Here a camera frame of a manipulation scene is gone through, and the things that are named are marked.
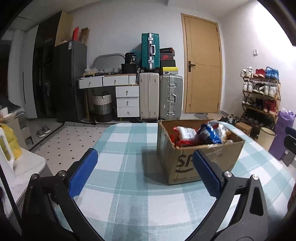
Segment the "small brown cardboard box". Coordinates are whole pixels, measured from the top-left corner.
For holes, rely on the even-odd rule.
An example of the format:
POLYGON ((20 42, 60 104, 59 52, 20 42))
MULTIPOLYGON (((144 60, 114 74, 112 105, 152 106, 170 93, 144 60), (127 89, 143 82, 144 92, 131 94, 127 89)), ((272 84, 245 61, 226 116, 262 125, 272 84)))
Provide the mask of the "small brown cardboard box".
POLYGON ((247 136, 249 136, 252 131, 252 126, 249 126, 243 122, 236 123, 235 127, 244 132, 247 136))

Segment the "dark sneakers on floor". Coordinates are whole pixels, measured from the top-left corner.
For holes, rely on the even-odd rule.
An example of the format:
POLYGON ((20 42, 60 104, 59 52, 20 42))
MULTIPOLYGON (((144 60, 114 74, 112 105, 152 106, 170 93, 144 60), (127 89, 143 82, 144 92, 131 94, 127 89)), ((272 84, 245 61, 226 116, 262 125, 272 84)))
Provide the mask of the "dark sneakers on floor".
POLYGON ((226 117, 222 117, 221 119, 219 119, 218 121, 224 122, 224 123, 229 123, 233 126, 235 126, 237 123, 240 122, 240 118, 238 116, 234 116, 232 114, 226 116, 226 117))

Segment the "wooden door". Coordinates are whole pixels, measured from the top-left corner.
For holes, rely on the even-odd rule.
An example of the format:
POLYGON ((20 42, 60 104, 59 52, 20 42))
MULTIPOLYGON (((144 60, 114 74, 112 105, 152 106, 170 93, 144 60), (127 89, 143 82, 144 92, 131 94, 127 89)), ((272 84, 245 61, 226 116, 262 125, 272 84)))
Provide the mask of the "wooden door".
POLYGON ((216 22, 181 15, 184 38, 185 113, 218 113, 222 93, 222 47, 216 22))

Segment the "silver aluminium suitcase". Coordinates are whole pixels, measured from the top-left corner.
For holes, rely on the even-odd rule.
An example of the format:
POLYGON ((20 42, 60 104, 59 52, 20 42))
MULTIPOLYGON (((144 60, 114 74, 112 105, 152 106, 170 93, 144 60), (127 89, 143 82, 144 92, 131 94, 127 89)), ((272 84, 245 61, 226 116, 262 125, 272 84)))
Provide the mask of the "silver aluminium suitcase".
POLYGON ((180 75, 159 77, 159 118, 178 120, 181 117, 183 79, 180 75))

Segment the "white red-edged snack packet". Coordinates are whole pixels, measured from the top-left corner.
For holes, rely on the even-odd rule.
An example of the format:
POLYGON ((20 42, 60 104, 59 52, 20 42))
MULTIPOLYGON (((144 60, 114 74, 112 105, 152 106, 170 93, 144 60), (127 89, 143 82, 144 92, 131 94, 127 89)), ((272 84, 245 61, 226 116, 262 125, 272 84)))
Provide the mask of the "white red-edged snack packet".
POLYGON ((197 144, 198 134, 195 129, 184 126, 175 126, 174 131, 178 136, 175 141, 177 146, 195 146, 197 144))

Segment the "cream waste bin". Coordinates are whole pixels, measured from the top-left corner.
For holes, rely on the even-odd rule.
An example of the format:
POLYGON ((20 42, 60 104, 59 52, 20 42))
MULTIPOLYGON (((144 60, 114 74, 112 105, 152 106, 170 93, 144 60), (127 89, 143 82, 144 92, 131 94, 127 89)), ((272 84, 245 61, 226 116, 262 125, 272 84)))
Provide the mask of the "cream waste bin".
POLYGON ((276 133, 273 130, 262 127, 257 138, 257 143, 269 151, 275 137, 276 133))

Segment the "teal plaid tablecloth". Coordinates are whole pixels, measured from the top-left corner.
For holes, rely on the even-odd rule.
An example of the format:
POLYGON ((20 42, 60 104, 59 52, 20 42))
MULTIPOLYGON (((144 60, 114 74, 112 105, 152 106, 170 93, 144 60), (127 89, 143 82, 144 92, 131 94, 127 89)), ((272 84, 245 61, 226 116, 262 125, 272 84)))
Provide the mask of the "teal plaid tablecloth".
MULTIPOLYGON (((286 166, 232 130, 245 140, 232 172, 259 176, 273 229, 287 212, 295 164, 286 166)), ((168 185, 157 158, 157 132, 155 123, 119 123, 94 145, 97 165, 75 200, 105 240, 185 240, 215 202, 202 181, 168 185)))

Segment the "teal hard suitcase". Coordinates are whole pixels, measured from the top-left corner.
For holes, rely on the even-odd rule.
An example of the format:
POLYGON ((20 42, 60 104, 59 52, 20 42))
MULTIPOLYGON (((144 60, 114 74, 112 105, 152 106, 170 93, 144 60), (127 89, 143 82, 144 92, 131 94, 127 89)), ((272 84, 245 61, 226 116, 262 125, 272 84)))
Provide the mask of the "teal hard suitcase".
POLYGON ((159 34, 142 33, 142 67, 147 70, 160 68, 159 34))

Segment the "purple bag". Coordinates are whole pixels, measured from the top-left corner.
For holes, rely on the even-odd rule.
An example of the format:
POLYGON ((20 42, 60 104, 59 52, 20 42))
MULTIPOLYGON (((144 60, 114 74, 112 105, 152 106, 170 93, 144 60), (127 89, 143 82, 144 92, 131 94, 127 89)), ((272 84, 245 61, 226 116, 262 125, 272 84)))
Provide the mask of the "purple bag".
POLYGON ((277 159, 280 160, 281 156, 285 152, 284 139, 287 136, 285 133, 285 128, 287 126, 293 127, 295 121, 295 114, 290 111, 282 108, 278 113, 278 120, 274 127, 274 132, 276 136, 269 148, 269 152, 277 159))

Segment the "brown cardboard SF box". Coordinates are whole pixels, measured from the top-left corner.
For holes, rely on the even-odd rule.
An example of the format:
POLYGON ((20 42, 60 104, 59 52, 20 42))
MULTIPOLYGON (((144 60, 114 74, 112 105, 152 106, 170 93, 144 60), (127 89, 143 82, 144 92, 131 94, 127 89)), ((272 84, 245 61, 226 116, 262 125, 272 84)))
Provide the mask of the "brown cardboard SF box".
POLYGON ((157 152, 159 161, 166 173, 168 184, 182 184, 200 180, 200 176, 192 163, 195 150, 199 150, 207 158, 217 164, 222 171, 231 171, 243 149, 245 140, 230 131, 231 142, 225 144, 178 147, 175 126, 198 129, 207 120, 161 120, 158 122, 157 152))

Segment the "grey arched mirror frame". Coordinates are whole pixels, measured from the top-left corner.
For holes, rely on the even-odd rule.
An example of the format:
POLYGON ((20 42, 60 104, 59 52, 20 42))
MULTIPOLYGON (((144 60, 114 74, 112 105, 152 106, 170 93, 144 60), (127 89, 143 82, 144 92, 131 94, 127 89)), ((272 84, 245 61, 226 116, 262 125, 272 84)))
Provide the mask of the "grey arched mirror frame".
POLYGON ((124 54, 114 53, 96 57, 92 63, 92 67, 103 73, 119 73, 121 65, 124 63, 124 54))

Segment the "blue white snack packet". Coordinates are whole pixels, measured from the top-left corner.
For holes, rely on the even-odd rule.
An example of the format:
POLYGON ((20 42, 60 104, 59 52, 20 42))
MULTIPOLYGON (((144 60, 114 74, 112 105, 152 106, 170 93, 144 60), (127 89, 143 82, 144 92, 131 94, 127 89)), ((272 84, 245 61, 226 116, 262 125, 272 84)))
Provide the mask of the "blue white snack packet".
POLYGON ((204 144, 222 144, 222 140, 215 130, 210 123, 205 123, 198 129, 197 134, 204 144))

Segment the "stack of shoe boxes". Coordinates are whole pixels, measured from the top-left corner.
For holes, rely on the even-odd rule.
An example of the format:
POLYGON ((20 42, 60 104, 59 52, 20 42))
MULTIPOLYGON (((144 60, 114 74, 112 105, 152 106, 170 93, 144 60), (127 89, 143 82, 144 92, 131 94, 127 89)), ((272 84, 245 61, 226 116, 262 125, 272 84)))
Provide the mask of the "stack of shoe boxes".
POLYGON ((172 47, 159 50, 160 73, 162 75, 178 75, 179 69, 176 66, 175 50, 172 47))

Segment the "grey slippers pair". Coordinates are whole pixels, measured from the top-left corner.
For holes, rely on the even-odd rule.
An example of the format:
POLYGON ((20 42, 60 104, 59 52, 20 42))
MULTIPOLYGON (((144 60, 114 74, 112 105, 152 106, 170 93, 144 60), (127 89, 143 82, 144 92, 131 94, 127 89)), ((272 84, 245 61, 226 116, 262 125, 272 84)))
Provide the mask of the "grey slippers pair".
POLYGON ((37 130, 36 135, 39 138, 43 138, 45 135, 49 134, 51 130, 47 126, 41 127, 39 130, 37 130))

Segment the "beige hard suitcase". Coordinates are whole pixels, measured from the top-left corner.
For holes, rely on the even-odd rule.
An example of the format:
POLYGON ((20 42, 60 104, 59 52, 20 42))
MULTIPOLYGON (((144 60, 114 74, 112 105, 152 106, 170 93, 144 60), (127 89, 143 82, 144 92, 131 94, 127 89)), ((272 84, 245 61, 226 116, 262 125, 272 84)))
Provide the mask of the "beige hard suitcase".
POLYGON ((159 117, 159 74, 139 74, 139 114, 144 120, 159 117))

